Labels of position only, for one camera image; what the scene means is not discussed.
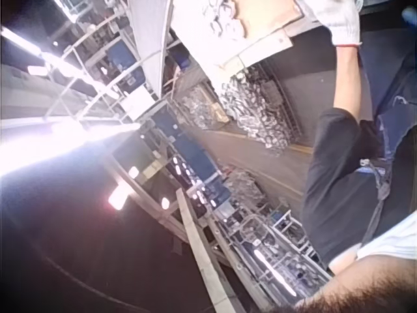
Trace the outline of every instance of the ceiling light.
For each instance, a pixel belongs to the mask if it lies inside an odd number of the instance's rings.
[[[48,69],[46,67],[34,67],[29,65],[27,71],[30,75],[34,76],[48,76]]]
[[[294,289],[292,289],[292,287],[290,285],[288,285],[288,283],[285,281],[285,279],[282,277],[281,274],[279,274],[275,268],[273,268],[271,266],[271,264],[269,264],[269,262],[266,260],[266,258],[263,256],[263,254],[259,251],[259,250],[254,250],[253,251],[256,255],[256,257],[259,259],[259,261],[261,261],[262,263],[265,264],[266,268],[269,269],[269,271],[274,275],[274,277],[276,278],[276,280],[282,284],[286,290],[288,290],[288,292],[293,296],[296,297],[297,294],[295,293]]]
[[[104,75],[107,75],[108,71],[107,71],[107,69],[105,67],[100,67],[100,70],[102,71],[102,73]]]
[[[136,166],[132,166],[132,168],[128,172],[129,176],[135,179],[139,175],[139,170]]]
[[[166,210],[169,208],[169,200],[167,198],[162,198],[161,201],[162,209]]]
[[[124,203],[126,202],[129,196],[129,188],[125,184],[120,184],[116,189],[111,193],[109,197],[109,203],[116,209],[121,210]]]
[[[1,27],[1,35],[31,54],[40,55],[42,53],[42,50],[38,46],[35,46],[31,42],[23,39],[21,36],[16,35],[6,27]]]

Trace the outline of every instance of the person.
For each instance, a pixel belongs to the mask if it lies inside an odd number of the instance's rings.
[[[337,70],[334,107],[319,120],[302,224],[335,276],[313,297],[277,312],[415,312],[416,127],[391,165],[361,170],[373,153],[359,125],[358,10],[354,0],[304,2],[331,32]]]

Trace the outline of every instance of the blue panel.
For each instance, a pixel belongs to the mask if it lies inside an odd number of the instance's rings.
[[[126,70],[136,62],[136,58],[123,40],[118,41],[110,47],[107,51],[107,55],[109,60],[116,67],[122,70]],[[128,93],[131,93],[133,90],[145,83],[145,75],[141,67],[134,70],[131,75],[135,78],[135,82],[132,85],[129,85],[128,90],[126,90]]]

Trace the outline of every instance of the white glove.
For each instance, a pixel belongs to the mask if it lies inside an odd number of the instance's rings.
[[[303,0],[317,20],[329,28],[335,46],[359,46],[359,13],[354,0]]]

